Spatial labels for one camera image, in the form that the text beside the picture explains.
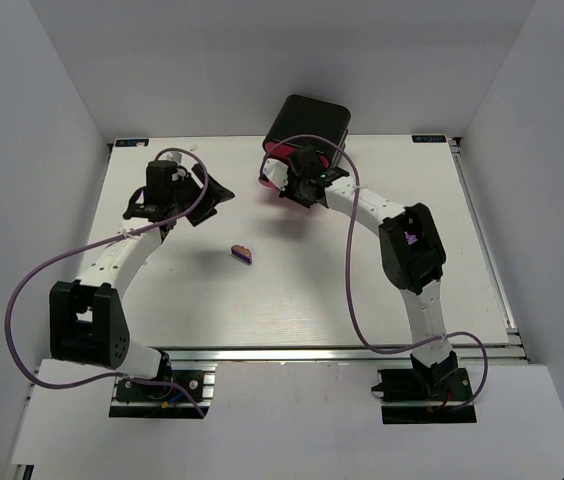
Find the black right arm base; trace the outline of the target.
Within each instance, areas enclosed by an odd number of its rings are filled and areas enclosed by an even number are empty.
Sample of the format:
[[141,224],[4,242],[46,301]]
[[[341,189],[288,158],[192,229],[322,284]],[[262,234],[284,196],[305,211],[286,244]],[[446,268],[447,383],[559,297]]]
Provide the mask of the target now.
[[371,393],[381,402],[385,425],[475,424],[473,390],[457,355],[425,366],[416,358],[410,368],[382,369]]

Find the purple curved butterfly lego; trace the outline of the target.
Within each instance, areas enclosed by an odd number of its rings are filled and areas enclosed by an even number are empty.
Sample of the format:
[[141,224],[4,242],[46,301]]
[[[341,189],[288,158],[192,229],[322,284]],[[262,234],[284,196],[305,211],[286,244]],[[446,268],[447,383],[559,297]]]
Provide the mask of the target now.
[[233,245],[230,251],[234,257],[247,264],[251,264],[253,261],[251,250],[243,245]]

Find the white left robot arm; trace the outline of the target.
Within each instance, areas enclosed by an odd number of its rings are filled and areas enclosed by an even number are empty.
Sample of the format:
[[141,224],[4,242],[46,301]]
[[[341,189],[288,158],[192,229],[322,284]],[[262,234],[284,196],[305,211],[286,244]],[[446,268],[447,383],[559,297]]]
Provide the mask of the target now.
[[157,379],[165,369],[163,354],[131,338],[124,294],[178,219],[195,227],[234,197],[199,164],[188,169],[169,160],[149,162],[146,184],[133,192],[122,215],[120,238],[75,280],[59,281],[50,291],[52,357]]

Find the pink drawer with black knob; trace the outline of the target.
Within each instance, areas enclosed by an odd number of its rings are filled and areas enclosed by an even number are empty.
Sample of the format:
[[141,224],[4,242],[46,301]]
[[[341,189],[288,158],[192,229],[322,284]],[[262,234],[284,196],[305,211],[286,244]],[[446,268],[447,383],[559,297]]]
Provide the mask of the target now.
[[299,146],[293,143],[266,142],[263,144],[264,152],[269,157],[287,158],[297,151]]

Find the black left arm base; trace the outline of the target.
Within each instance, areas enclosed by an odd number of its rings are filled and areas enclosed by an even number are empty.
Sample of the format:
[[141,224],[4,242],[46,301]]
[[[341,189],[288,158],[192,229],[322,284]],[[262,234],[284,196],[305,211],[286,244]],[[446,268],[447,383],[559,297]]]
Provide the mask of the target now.
[[175,362],[166,370],[162,382],[171,386],[152,386],[130,377],[114,383],[109,417],[116,419],[201,420],[210,408],[215,386],[214,364]]

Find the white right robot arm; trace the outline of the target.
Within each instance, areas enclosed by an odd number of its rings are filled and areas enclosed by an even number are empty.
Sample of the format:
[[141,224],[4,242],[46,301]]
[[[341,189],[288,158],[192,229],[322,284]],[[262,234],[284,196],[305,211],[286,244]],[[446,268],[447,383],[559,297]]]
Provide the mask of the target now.
[[413,367],[437,376],[445,367],[455,369],[441,306],[446,253],[429,208],[404,206],[363,188],[356,175],[326,167],[312,147],[289,155],[281,193],[307,207],[320,204],[345,214],[377,236],[384,274],[405,304]]

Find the purple butterfly lego brick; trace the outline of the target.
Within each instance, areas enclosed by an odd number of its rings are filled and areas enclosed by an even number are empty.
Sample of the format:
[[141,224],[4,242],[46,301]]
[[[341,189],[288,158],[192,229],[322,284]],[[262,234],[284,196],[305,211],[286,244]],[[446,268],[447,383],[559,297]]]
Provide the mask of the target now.
[[418,235],[415,234],[415,233],[406,232],[405,238],[406,238],[408,245],[413,245],[414,243],[416,243],[418,241]]

